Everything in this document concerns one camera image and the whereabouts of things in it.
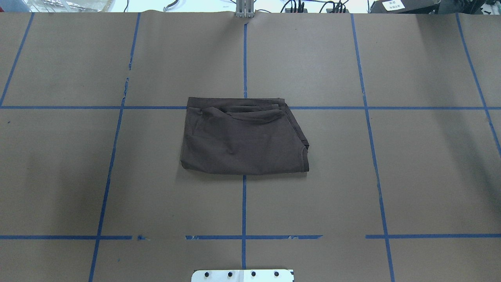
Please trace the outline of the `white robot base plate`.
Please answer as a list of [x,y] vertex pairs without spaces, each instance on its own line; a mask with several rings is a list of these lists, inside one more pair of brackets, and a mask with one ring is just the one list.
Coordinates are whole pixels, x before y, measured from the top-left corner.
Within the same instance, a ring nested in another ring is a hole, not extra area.
[[289,269],[235,269],[199,270],[191,276],[192,282],[294,282],[294,271]]

